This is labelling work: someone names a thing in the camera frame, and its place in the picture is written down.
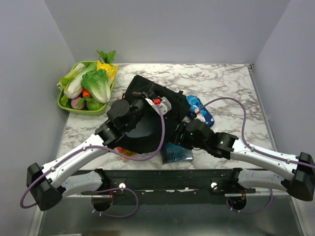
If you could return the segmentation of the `shiny blue hologram notebook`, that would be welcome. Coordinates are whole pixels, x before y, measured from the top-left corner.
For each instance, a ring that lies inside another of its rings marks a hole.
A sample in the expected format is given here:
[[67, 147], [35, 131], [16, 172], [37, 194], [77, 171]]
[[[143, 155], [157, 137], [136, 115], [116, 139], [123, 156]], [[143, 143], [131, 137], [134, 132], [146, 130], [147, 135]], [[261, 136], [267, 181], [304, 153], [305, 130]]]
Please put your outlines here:
[[192, 161], [193, 153], [189, 149], [172, 143], [166, 143], [161, 148], [161, 157], [163, 164]]

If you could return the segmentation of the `black student backpack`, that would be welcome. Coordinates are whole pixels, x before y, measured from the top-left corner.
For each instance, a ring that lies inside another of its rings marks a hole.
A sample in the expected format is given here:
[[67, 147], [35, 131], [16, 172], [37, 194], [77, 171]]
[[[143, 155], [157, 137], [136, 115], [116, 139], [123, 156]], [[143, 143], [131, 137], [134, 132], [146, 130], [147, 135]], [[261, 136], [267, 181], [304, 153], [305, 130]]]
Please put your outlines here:
[[[138, 123], [131, 123], [130, 106], [134, 101], [133, 92], [147, 92], [151, 99], [166, 97], [172, 109], [161, 118], [150, 107]], [[124, 97], [116, 100], [107, 112], [108, 119], [115, 127], [115, 136], [105, 144], [109, 148], [121, 147], [136, 153], [155, 151], [159, 144], [168, 141], [179, 123], [189, 113], [186, 96], [174, 92], [140, 75], [136, 75], [127, 87]]]

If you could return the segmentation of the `blue patterned pencil case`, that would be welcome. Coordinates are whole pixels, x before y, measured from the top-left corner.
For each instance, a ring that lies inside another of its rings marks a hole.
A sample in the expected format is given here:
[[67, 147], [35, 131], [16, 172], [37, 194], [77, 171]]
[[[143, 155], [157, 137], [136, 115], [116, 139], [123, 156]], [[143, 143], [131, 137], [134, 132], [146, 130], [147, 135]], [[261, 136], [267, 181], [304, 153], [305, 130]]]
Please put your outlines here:
[[199, 119], [205, 122], [209, 127], [212, 127], [215, 123], [214, 118], [204, 107], [201, 100], [195, 95], [188, 95], [186, 99], [190, 105], [189, 117], [191, 119]]

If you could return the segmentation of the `orange treehouse book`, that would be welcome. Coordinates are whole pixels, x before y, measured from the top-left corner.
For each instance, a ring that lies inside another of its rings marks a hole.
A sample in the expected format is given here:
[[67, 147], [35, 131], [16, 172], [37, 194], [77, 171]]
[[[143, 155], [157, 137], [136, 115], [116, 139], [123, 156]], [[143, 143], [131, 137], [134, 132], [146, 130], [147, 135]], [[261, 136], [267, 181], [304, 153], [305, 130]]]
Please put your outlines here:
[[128, 156], [128, 157], [133, 157], [133, 156], [135, 156], [137, 154], [136, 152], [132, 152], [130, 150], [127, 150], [127, 149], [121, 148], [121, 147], [117, 147], [117, 151], [120, 154], [123, 154], [123, 155]]

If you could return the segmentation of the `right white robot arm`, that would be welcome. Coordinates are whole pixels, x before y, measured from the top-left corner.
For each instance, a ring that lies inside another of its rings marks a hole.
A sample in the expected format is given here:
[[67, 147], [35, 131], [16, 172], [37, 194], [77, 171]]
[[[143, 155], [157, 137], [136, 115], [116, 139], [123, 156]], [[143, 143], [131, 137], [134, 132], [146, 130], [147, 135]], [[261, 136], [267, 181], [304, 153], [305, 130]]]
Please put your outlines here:
[[227, 189], [233, 193], [258, 187], [278, 189], [306, 202], [314, 199], [315, 163], [305, 152], [296, 156], [253, 147], [235, 135], [214, 132], [198, 119], [182, 121], [171, 141], [187, 149], [200, 148], [216, 158], [258, 166], [258, 170], [241, 170], [227, 179]]

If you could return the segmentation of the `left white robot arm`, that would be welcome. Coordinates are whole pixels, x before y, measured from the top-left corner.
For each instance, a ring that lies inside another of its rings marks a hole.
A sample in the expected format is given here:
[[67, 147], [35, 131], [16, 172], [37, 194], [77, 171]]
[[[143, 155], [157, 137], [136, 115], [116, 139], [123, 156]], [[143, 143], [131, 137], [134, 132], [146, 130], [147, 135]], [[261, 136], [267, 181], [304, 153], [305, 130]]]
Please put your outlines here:
[[146, 114], [162, 116], [160, 104], [148, 98], [137, 98], [132, 103], [119, 99], [108, 111], [108, 120], [78, 147], [42, 166], [31, 164], [27, 168], [26, 193], [31, 194], [34, 204], [46, 211], [69, 195], [86, 191], [106, 193], [109, 182], [97, 172], [79, 176], [74, 173], [99, 156], [113, 152], [116, 142], [135, 129]]

